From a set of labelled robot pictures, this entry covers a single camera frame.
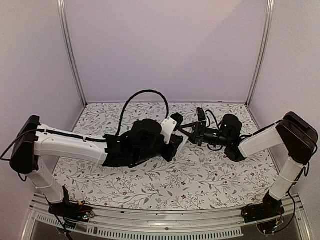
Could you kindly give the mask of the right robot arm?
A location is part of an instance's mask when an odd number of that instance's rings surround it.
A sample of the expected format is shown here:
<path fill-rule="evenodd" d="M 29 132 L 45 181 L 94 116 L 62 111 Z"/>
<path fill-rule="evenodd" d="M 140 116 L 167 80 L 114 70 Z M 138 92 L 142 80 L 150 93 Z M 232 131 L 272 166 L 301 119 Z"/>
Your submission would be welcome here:
<path fill-rule="evenodd" d="M 317 131 L 294 112 L 249 135 L 241 135 L 243 124 L 237 116 L 226 114 L 216 128 L 209 128 L 205 114 L 198 108 L 198 121 L 181 125 L 177 129 L 198 146 L 203 143 L 224 148 L 233 162 L 241 162 L 255 154 L 278 145 L 284 145 L 288 159 L 279 176 L 264 197 L 258 213 L 269 218 L 278 210 L 278 203 L 298 181 L 303 168 L 317 152 Z"/>

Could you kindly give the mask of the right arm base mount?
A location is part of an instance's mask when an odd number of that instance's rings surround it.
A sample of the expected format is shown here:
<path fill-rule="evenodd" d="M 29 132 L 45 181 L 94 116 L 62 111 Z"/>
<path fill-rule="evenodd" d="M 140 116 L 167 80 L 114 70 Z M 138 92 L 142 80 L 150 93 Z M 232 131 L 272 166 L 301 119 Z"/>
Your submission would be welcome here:
<path fill-rule="evenodd" d="M 258 231 L 263 235 L 272 235 L 283 223 L 285 209 L 282 201 L 263 200 L 260 204 L 248 204 L 241 209 L 245 223 L 256 223 Z"/>

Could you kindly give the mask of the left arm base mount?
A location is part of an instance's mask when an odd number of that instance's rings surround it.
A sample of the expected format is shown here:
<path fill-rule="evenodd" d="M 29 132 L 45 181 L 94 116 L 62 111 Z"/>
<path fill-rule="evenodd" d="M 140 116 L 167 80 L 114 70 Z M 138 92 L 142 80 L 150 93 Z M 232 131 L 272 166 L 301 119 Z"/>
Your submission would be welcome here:
<path fill-rule="evenodd" d="M 57 217 L 62 217 L 67 222 L 85 222 L 88 223 L 90 219 L 95 216 L 93 208 L 86 204 L 86 201 L 77 203 L 71 202 L 69 192 L 65 186 L 62 186 L 63 199 L 59 203 L 48 202 L 49 213 Z"/>

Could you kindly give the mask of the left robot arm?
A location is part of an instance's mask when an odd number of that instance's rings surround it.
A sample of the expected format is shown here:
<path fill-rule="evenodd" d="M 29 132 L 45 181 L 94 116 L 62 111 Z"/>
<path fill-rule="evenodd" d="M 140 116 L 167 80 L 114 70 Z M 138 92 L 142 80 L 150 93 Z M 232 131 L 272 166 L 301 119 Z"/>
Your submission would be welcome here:
<path fill-rule="evenodd" d="M 4 160 L 11 150 L 7 159 L 10 167 L 29 178 L 63 217 L 70 217 L 75 210 L 68 201 L 67 190 L 54 179 L 40 157 L 79 159 L 109 168 L 134 168 L 158 156 L 171 162 L 186 143 L 176 133 L 177 125 L 178 121 L 171 117 L 162 123 L 144 119 L 136 121 L 122 135 L 91 137 L 54 129 L 40 123 L 39 116 L 32 115 L 0 159 Z"/>

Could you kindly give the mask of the white remote control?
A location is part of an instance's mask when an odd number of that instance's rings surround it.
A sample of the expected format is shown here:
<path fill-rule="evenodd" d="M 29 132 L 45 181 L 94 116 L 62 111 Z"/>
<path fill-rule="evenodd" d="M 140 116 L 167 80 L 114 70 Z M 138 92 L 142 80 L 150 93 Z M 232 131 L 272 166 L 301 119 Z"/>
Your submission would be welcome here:
<path fill-rule="evenodd" d="M 183 140 L 182 140 L 181 144 L 177 148 L 176 155 L 180 154 L 180 152 L 182 151 L 182 149 L 184 148 L 184 146 L 186 145 L 186 143 L 189 140 L 188 136 L 182 136 L 182 138 L 183 138 Z"/>

